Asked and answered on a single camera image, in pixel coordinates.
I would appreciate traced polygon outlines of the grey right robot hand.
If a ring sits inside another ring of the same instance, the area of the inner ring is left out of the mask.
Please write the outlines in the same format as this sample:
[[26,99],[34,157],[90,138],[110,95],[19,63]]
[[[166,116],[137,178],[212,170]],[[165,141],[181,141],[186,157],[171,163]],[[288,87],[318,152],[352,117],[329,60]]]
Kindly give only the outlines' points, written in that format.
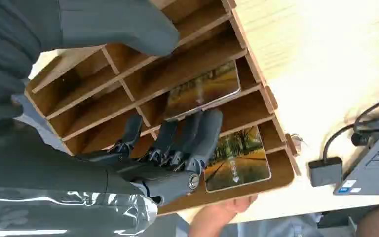
[[179,38],[148,0],[0,0],[0,237],[136,236],[160,206],[194,191],[220,110],[192,116],[178,143],[166,124],[153,154],[132,159],[138,115],[113,148],[71,156],[18,121],[24,107],[13,101],[43,52],[123,43],[166,56]]

